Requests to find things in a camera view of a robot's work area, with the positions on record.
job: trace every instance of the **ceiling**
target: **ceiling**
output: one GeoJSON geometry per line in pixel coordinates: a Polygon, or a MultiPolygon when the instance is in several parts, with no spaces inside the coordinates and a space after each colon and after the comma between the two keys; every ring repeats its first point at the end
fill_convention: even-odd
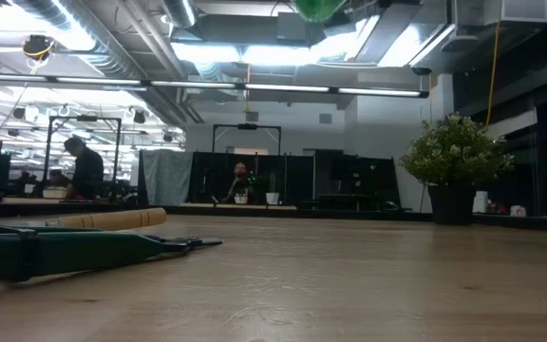
{"type": "MultiPolygon", "coordinates": [[[[46,17],[39,19],[34,11],[27,10],[27,4],[34,5],[32,9],[54,6],[50,0],[13,2],[20,7],[0,7],[0,73],[36,72],[39,75],[113,77],[111,75],[116,75],[116,70],[106,70],[106,66],[99,65],[100,56],[108,56],[111,59],[117,58],[118,62],[123,61],[115,65],[123,67],[117,76],[119,78],[188,78],[196,81],[226,82],[250,80],[253,83],[276,85],[412,90],[428,87],[428,81],[423,76],[418,76],[407,67],[420,54],[423,54],[423,58],[414,64],[415,67],[431,68],[435,73],[462,72],[490,63],[495,36],[495,23],[487,22],[485,15],[494,3],[489,0],[458,0],[458,6],[451,8],[446,0],[356,0],[347,2],[342,7],[348,22],[328,22],[325,28],[319,24],[303,22],[303,19],[294,14],[296,7],[293,3],[195,0],[198,22],[191,28],[175,28],[172,34],[160,0],[58,0],[58,4],[78,7],[66,8],[73,20],[76,20],[68,25],[68,31],[61,30],[60,26],[55,27],[56,23],[49,22],[46,17]],[[138,4],[139,9],[132,8],[133,3],[138,4]],[[133,14],[128,14],[121,6],[126,6],[133,14]],[[149,25],[141,20],[139,12],[145,14],[149,25]],[[465,15],[466,13],[479,13],[479,16],[474,19],[465,15]],[[442,46],[455,35],[443,35],[452,24],[455,24],[453,32],[476,36],[478,43],[468,49],[443,52],[442,46]],[[179,47],[232,47],[238,53],[239,59],[245,60],[251,46],[255,45],[248,42],[259,42],[259,39],[266,38],[275,40],[276,32],[275,47],[303,47],[309,51],[310,56],[317,53],[317,59],[295,65],[252,63],[247,66],[238,61],[222,61],[223,55],[204,49],[198,52],[197,57],[194,55],[183,60],[184,52],[179,47]],[[335,36],[331,32],[343,32],[343,35],[335,36]],[[21,48],[31,34],[53,36],[60,43],[47,58],[47,63],[36,69],[33,68],[35,62],[29,61],[21,48]],[[197,37],[208,39],[208,42],[196,42],[197,37]],[[91,49],[94,41],[97,43],[96,47],[91,49]],[[171,42],[176,44],[175,49],[170,45],[171,42]],[[204,64],[209,64],[208,67],[215,76],[206,75],[204,64]]],[[[500,32],[501,52],[512,49],[536,34],[542,25],[545,23],[528,21],[515,25],[512,20],[504,19],[500,32]]],[[[292,51],[294,50],[279,50],[265,57],[282,58],[292,51]]],[[[225,114],[226,122],[244,122],[241,109],[246,106],[247,96],[250,102],[257,103],[254,107],[263,115],[279,112],[277,108],[280,105],[298,108],[288,110],[285,112],[288,115],[283,116],[285,121],[297,125],[305,122],[300,118],[302,112],[319,114],[343,110],[351,101],[351,96],[347,95],[296,92],[189,90],[184,93],[172,88],[157,91],[149,89],[142,93],[123,89],[104,90],[102,87],[87,89],[81,85],[74,87],[75,89],[29,87],[23,92],[22,87],[0,85],[0,126],[15,105],[29,106],[31,110],[37,108],[42,115],[41,122],[28,123],[27,120],[12,119],[4,126],[0,135],[7,135],[8,126],[20,128],[24,125],[33,129],[20,130],[19,137],[5,137],[6,140],[42,143],[45,136],[35,128],[43,129],[47,125],[47,115],[59,113],[63,108],[63,112],[67,109],[70,111],[68,115],[87,114],[123,119],[123,131],[126,132],[122,134],[123,144],[126,145],[123,146],[123,153],[131,155],[133,150],[130,147],[133,144],[182,149],[182,129],[187,124],[220,124],[218,121],[222,116],[217,113],[225,114]],[[132,121],[137,109],[146,113],[146,122],[142,125],[132,121]],[[162,141],[165,131],[175,133],[172,142],[162,141]]],[[[115,140],[112,130],[105,131],[111,129],[105,123],[73,123],[73,126],[76,131],[92,130],[91,141],[94,143],[110,144],[110,141],[115,140]]],[[[64,130],[62,127],[56,135],[56,142],[75,134],[74,129],[64,130]]],[[[22,147],[22,144],[14,146],[20,152],[22,147]]],[[[129,163],[125,163],[124,167],[129,167],[129,163]]]]}

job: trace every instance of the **air duct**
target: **air duct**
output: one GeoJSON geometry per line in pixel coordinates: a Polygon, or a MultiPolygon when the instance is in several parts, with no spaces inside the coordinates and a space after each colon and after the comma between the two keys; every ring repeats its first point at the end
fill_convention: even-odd
{"type": "Polygon", "coordinates": [[[170,23],[175,27],[187,29],[196,24],[198,10],[194,0],[161,0],[161,4],[170,23]]]}
{"type": "MultiPolygon", "coordinates": [[[[82,59],[99,70],[107,78],[141,79],[147,77],[111,32],[101,23],[92,11],[82,2],[74,0],[11,0],[33,16],[48,21],[57,29],[72,32],[82,30],[95,42],[92,52],[98,55],[84,56],[82,59]]],[[[166,124],[183,126],[187,119],[178,107],[166,99],[158,90],[148,88],[137,92],[150,109],[166,124]]]]}

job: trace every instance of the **ceiling pipe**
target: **ceiling pipe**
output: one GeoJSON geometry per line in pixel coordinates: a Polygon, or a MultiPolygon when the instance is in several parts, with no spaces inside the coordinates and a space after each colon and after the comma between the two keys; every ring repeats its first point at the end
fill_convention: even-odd
{"type": "Polygon", "coordinates": [[[187,29],[198,21],[194,0],[161,0],[163,10],[176,28],[187,29]]]}
{"type": "MultiPolygon", "coordinates": [[[[57,29],[72,31],[80,27],[97,43],[96,52],[106,55],[85,56],[84,61],[94,66],[105,77],[117,79],[142,79],[147,73],[122,47],[106,26],[82,2],[74,0],[10,0],[27,13],[48,21],[57,29]]],[[[135,92],[166,124],[184,126],[186,117],[159,90],[148,88],[135,92]]]]}
{"type": "Polygon", "coordinates": [[[114,0],[120,11],[123,15],[125,15],[128,20],[130,21],[130,24],[134,29],[139,33],[140,37],[143,39],[143,41],[147,44],[149,49],[154,53],[158,61],[163,65],[163,67],[170,72],[172,76],[178,77],[179,73],[177,72],[175,66],[170,62],[168,58],[166,58],[162,53],[161,50],[156,46],[156,43],[149,37],[147,34],[147,31],[142,27],[141,23],[137,20],[137,18],[132,14],[132,11],[128,8],[128,6],[125,4],[124,0],[114,0]]]}
{"type": "Polygon", "coordinates": [[[142,21],[142,24],[149,30],[151,33],[151,36],[153,39],[155,39],[156,43],[160,46],[161,50],[163,51],[163,54],[168,57],[170,62],[175,66],[177,71],[179,72],[179,76],[182,79],[187,78],[187,74],[185,73],[185,70],[182,66],[182,63],[179,60],[179,57],[175,54],[175,51],[172,49],[172,46],[170,45],[170,42],[165,42],[163,38],[161,38],[161,32],[153,25],[149,17],[147,16],[147,13],[142,8],[141,4],[137,2],[137,0],[127,0],[130,7],[133,9],[133,13],[137,16],[137,18],[142,21]]]}

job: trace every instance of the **table surface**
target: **table surface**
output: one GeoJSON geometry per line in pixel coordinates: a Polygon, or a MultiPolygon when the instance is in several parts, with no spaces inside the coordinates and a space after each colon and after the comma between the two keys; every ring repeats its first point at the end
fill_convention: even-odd
{"type": "Polygon", "coordinates": [[[225,243],[0,284],[0,341],[547,341],[547,233],[183,216],[140,231],[225,243]]]}

